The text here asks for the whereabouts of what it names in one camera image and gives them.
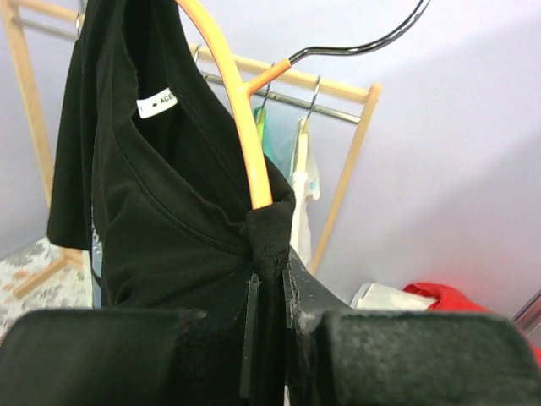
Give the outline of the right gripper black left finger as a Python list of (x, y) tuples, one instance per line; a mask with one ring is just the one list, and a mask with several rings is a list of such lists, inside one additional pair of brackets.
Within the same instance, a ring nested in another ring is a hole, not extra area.
[(1, 345), (4, 405), (248, 405), (259, 279), (231, 314), (44, 309)]

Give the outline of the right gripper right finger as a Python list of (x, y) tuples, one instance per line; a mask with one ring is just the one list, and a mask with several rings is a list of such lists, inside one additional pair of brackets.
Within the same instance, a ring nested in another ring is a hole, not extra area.
[(291, 252), (283, 272), (293, 405), (537, 405), (523, 335), (482, 313), (354, 310)]

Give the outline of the black t shirt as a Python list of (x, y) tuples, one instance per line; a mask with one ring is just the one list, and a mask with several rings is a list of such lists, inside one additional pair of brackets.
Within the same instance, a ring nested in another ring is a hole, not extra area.
[(58, 131), (48, 238), (97, 252), (103, 306), (222, 309), (287, 262), (294, 198), (255, 210), (230, 113), (172, 1), (91, 1)]

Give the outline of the orange hanger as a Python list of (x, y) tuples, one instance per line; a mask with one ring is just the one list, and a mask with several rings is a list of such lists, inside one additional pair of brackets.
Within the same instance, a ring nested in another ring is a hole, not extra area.
[(394, 30), (381, 38), (354, 47), (305, 47), (264, 70), (249, 82), (241, 79), (230, 47), (215, 20), (197, 1), (179, 1), (178, 6), (188, 15), (210, 49), (221, 74), (238, 131), (244, 164), (249, 181), (250, 199), (254, 209), (272, 202), (270, 181), (263, 151), (257, 136), (250, 106), (250, 97), (259, 89), (287, 72), (295, 63), (310, 56), (350, 57), (375, 52), (390, 45), (410, 30), (429, 6), (429, 0), (418, 2), (413, 11)]

